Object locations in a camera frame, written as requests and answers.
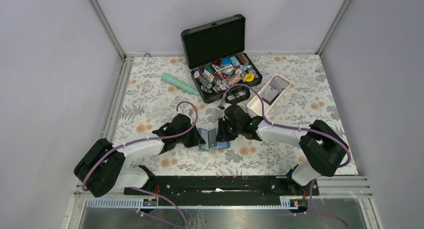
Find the blue leather card holder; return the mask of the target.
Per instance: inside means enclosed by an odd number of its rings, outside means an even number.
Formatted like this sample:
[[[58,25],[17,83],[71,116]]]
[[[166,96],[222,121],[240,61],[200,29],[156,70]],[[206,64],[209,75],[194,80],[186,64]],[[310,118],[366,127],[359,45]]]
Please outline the blue leather card holder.
[[[198,149],[204,152],[212,152],[217,150],[229,149],[231,144],[229,141],[222,142],[217,141],[216,137],[218,134],[218,128],[213,128],[206,130],[204,128],[199,128],[198,132],[201,138],[205,141],[205,144],[199,145]]]

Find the black VIP card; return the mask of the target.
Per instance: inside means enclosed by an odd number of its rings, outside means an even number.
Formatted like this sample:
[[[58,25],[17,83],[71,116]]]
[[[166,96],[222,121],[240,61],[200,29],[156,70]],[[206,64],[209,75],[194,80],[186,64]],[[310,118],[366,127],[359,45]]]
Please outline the black VIP card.
[[[216,137],[217,137],[217,130],[215,128],[207,132],[208,148],[210,150],[214,149],[217,146]]]

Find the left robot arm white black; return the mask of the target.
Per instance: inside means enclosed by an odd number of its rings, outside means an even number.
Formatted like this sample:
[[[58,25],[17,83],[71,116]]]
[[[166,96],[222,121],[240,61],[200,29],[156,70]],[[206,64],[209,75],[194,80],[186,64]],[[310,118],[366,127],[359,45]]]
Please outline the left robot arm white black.
[[[75,166],[74,175],[96,198],[129,187],[148,195],[155,189],[154,179],[140,165],[132,166],[131,162],[171,151],[178,144],[186,148],[206,144],[191,118],[181,113],[152,133],[153,138],[116,147],[106,138],[98,139]]]

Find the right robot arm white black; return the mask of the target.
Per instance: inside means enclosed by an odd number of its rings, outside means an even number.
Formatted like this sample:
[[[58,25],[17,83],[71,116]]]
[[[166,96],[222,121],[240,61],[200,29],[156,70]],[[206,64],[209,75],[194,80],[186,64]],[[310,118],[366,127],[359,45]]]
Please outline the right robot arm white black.
[[[322,120],[310,125],[277,124],[260,115],[251,117],[236,104],[225,103],[219,108],[223,117],[218,120],[218,142],[243,136],[247,140],[283,143],[302,150],[306,162],[287,173],[286,187],[293,195],[301,194],[307,184],[320,176],[332,177],[352,159],[348,145]]]

